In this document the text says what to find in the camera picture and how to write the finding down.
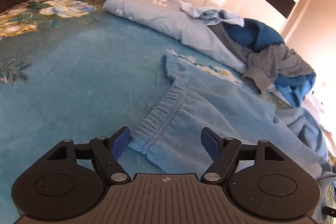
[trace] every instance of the bed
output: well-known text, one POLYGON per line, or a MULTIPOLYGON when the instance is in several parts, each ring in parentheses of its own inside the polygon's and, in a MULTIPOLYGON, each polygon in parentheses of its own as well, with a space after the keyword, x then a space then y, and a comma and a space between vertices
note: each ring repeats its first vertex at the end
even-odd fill
MULTIPOLYGON (((238 73, 173 38, 106 12, 105 0, 32 0, 0 14, 0 215, 13 223, 14 180, 62 139, 85 143, 142 120, 155 95, 160 57, 169 52, 258 95, 238 73)), ((128 148, 130 174, 162 173, 128 148)), ((329 190, 330 206, 335 203, 329 190)))

